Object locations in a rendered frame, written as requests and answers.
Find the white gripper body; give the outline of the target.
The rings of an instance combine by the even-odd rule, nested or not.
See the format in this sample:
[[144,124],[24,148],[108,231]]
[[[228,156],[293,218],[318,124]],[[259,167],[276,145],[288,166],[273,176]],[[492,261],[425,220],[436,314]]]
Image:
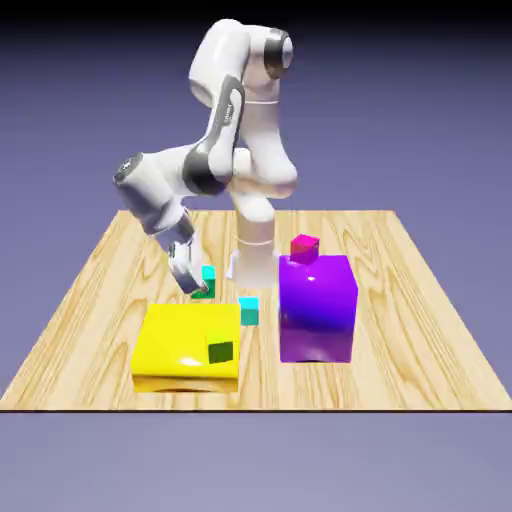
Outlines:
[[208,290],[202,277],[203,252],[197,236],[186,243],[174,242],[170,245],[168,260],[171,273],[183,293],[190,295]]

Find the small dark green cube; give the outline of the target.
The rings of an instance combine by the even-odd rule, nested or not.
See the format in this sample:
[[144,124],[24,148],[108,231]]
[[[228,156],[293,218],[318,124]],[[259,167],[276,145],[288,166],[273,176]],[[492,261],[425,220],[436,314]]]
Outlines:
[[210,364],[232,361],[234,347],[232,341],[211,343],[208,345],[208,359]]

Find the small magenta cube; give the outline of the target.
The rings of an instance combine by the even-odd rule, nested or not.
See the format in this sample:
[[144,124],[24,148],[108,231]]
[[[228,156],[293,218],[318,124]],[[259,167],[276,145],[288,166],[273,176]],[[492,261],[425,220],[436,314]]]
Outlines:
[[309,265],[319,256],[320,239],[306,234],[297,235],[290,244],[290,260]]

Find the large yellow box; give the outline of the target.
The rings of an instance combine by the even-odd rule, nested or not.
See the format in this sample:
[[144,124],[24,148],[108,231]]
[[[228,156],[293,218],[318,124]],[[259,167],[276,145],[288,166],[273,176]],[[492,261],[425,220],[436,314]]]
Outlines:
[[[238,390],[240,307],[237,304],[152,304],[131,358],[137,392]],[[208,345],[232,341],[232,361],[210,364]]]

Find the large purple box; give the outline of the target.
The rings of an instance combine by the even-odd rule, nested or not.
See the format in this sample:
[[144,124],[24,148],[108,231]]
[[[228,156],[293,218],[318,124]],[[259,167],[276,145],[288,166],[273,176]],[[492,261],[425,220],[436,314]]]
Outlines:
[[348,257],[320,255],[310,264],[279,258],[279,344],[283,363],[348,363],[358,286]]

